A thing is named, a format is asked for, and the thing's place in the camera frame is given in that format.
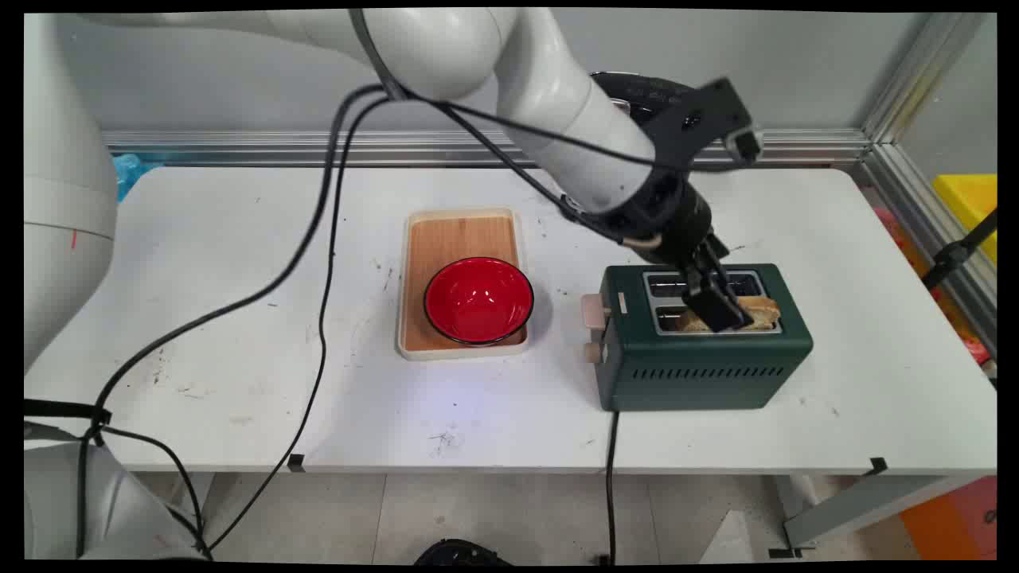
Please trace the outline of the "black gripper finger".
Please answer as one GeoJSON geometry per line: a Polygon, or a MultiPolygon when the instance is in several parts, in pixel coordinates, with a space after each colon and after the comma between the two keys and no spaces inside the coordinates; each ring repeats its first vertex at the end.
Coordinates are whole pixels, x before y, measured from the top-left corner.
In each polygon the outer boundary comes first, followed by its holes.
{"type": "Polygon", "coordinates": [[[727,272],[688,266],[683,275],[687,287],[681,300],[711,331],[738,330],[753,323],[752,315],[739,304],[729,284],[727,272]]]}
{"type": "Polygon", "coordinates": [[[709,277],[711,287],[730,302],[738,301],[738,294],[729,283],[728,272],[725,270],[723,260],[729,254],[725,244],[718,239],[703,239],[700,244],[700,257],[706,265],[706,276],[709,277]]]}

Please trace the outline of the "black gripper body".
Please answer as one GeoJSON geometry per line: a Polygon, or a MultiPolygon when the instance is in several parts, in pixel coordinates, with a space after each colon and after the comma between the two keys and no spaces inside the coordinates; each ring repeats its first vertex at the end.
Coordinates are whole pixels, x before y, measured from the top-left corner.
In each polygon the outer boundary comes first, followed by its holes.
{"type": "Polygon", "coordinates": [[[660,177],[629,200],[629,235],[644,260],[676,268],[707,268],[728,257],[713,229],[709,203],[688,179],[660,177]]]}

